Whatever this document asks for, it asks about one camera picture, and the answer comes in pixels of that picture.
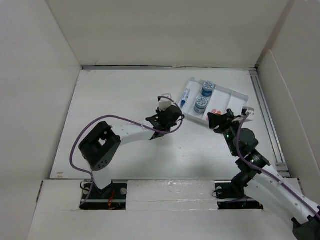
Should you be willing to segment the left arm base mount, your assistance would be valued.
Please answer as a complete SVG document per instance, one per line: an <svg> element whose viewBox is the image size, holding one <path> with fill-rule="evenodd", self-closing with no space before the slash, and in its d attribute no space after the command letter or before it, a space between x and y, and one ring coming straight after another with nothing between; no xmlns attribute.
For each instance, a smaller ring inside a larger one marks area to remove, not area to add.
<svg viewBox="0 0 320 240"><path fill-rule="evenodd" d="M91 186L90 181L80 183L81 200L79 208L81 210L125 210L127 203L128 182L113 181L105 189L98 189Z"/></svg>

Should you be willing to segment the white organizer tray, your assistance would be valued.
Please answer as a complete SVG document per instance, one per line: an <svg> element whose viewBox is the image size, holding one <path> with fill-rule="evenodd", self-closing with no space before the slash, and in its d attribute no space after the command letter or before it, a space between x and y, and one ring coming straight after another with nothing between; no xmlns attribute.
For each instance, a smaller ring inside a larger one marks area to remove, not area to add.
<svg viewBox="0 0 320 240"><path fill-rule="evenodd" d="M213 109L217 111L221 111L221 114L225 114L227 109L231 109L235 115L240 115L242 113L242 108L247 106L249 96L237 92L235 90L225 88L219 85L215 85L215 88L210 97L205 97L208 100L208 105L204 113L197 113L194 110L195 101L198 97L204 97L202 92L202 86L205 81L201 79L196 79L194 77L190 78L187 82L184 90L186 88L190 89L190 94L186 104L183 108L180 108L185 115L185 117L189 120L193 120L199 124L208 126L208 113L211 113ZM181 97L178 101L178 105L180 107Z"/></svg>

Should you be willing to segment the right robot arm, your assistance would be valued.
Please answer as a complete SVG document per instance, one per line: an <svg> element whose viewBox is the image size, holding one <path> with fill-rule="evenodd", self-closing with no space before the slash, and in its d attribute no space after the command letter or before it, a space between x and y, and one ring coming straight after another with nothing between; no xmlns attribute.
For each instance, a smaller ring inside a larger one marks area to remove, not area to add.
<svg viewBox="0 0 320 240"><path fill-rule="evenodd" d="M281 218L298 240L320 238L320 206L304 196L283 178L257 151L259 141L243 124L251 114L234 115L231 109L223 115L209 112L209 128L222 134L240 172L231 180L215 182L217 199L228 203L250 198Z"/></svg>

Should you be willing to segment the pink highlighter marker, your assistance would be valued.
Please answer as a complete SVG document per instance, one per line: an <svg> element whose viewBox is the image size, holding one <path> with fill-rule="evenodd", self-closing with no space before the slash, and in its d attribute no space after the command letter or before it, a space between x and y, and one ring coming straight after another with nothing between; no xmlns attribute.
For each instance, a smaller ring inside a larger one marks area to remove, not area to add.
<svg viewBox="0 0 320 240"><path fill-rule="evenodd" d="M226 110L226 114L227 114L229 117L233 117L233 116L234 116L234 112L233 112L230 108L228 108L228 109Z"/></svg>

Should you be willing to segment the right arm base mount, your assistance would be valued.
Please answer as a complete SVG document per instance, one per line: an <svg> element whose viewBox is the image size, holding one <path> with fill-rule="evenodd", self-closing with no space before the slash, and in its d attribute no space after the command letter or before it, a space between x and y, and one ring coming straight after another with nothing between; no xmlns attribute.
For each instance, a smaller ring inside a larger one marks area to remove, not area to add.
<svg viewBox="0 0 320 240"><path fill-rule="evenodd" d="M263 210L264 206L245 195L244 188L251 179L238 173L232 180L215 180L212 196L217 200L218 210Z"/></svg>

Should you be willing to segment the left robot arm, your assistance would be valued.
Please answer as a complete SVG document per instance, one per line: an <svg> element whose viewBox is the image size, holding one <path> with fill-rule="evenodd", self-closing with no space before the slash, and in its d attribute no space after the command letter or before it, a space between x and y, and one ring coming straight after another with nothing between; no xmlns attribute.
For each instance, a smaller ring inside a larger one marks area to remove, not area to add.
<svg viewBox="0 0 320 240"><path fill-rule="evenodd" d="M135 122L110 115L127 122L125 125L111 126L106 121L99 121L88 135L79 143L79 150L87 161L93 175L94 192L100 198L111 194L112 178L108 171L119 147L137 142L151 141L174 132L173 127L182 123L185 116L175 105L166 110L156 110L156 114Z"/></svg>

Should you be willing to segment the aluminium rail right side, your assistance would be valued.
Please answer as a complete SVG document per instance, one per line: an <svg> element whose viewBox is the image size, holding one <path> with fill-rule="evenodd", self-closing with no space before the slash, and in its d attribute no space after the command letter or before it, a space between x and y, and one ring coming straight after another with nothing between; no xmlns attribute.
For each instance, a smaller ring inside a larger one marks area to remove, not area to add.
<svg viewBox="0 0 320 240"><path fill-rule="evenodd" d="M290 174L290 171L288 169L281 144L278 138L278 135L276 133L276 129L268 108L268 104L265 98L265 95L263 93L263 89L259 80L259 76L256 70L250 70L249 75L253 84L253 88L255 90L255 94L257 97L257 101L259 104L259 107L261 109L263 119L266 125L266 129L268 132L270 144L272 146L273 154L275 157L275 166L277 172L283 177L290 179L292 176Z"/></svg>

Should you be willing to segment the aluminium rail back edge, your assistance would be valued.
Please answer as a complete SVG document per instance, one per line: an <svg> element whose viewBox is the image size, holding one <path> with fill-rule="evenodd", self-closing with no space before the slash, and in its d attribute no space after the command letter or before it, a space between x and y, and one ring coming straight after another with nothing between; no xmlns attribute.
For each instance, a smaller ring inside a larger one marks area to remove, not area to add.
<svg viewBox="0 0 320 240"><path fill-rule="evenodd" d="M159 66L159 65L82 65L82 70L239 70L256 71L256 67L196 67L196 66Z"/></svg>

